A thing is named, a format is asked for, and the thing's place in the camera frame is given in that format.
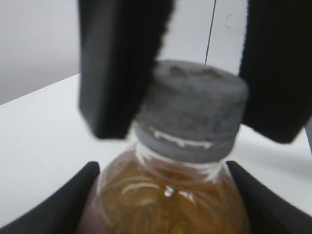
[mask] white wall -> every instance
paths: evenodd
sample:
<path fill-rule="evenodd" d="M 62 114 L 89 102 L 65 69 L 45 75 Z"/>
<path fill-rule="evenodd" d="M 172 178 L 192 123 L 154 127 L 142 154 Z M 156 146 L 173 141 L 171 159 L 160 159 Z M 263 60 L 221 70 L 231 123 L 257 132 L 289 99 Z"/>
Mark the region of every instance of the white wall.
<path fill-rule="evenodd" d="M 203 63 L 212 8 L 177 0 L 159 58 Z M 217 1 L 209 64 L 237 72 L 245 10 L 246 0 Z M 78 39 L 76 0 L 0 0 L 0 105 L 77 74 Z"/>
<path fill-rule="evenodd" d="M 0 0 L 0 104 L 78 73 L 76 0 Z"/>

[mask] clear plastic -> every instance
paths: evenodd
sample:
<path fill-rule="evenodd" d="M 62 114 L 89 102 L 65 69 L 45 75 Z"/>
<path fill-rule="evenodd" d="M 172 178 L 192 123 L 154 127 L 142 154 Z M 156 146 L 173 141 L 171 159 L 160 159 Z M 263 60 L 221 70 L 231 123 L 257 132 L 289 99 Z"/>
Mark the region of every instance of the clear plastic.
<path fill-rule="evenodd" d="M 106 234 L 249 233 L 223 163 L 180 163 L 141 143 L 104 170 L 97 202 Z"/>

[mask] white surface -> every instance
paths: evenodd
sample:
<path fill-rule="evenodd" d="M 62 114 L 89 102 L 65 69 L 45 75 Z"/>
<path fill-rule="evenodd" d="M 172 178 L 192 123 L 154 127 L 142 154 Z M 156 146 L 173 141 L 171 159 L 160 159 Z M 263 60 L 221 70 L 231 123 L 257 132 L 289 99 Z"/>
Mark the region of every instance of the white surface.
<path fill-rule="evenodd" d="M 105 167 L 129 141 L 100 141 L 77 109 L 78 75 L 0 106 L 0 226 L 61 187 L 88 161 Z M 242 127 L 232 157 L 312 215 L 312 156 L 305 133 L 275 144 Z"/>

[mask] bottle cap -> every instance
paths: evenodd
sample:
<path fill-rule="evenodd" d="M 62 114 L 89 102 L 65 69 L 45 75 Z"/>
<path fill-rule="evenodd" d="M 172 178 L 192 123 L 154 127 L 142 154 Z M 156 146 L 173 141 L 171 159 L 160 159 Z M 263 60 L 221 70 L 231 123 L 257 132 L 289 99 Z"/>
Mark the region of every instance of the bottle cap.
<path fill-rule="evenodd" d="M 134 126 L 139 140 L 170 159 L 207 163 L 234 145 L 248 88 L 238 76 L 183 61 L 161 61 Z"/>

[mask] plastic bottle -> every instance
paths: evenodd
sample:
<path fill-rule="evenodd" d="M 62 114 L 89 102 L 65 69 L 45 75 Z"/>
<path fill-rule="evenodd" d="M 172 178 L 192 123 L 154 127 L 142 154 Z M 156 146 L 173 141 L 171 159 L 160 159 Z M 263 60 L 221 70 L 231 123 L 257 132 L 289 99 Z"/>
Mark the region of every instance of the plastic bottle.
<path fill-rule="evenodd" d="M 163 61 L 138 113 L 138 143 L 101 174 L 105 234 L 247 234 L 249 224 L 224 158 L 248 89 L 237 76 Z"/>

